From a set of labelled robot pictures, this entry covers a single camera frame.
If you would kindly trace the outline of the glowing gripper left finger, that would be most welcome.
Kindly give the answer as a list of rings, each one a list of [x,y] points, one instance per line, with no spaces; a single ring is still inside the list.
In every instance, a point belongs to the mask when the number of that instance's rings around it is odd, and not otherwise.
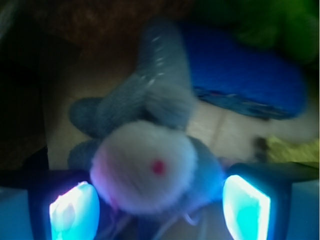
[[[2,240],[93,240],[100,201],[83,170],[2,170]]]

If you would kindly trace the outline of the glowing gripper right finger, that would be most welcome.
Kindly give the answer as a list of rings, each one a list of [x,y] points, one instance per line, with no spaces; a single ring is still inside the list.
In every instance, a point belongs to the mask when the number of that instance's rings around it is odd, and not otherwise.
[[[222,206],[234,240],[318,240],[317,162],[237,163],[228,171]]]

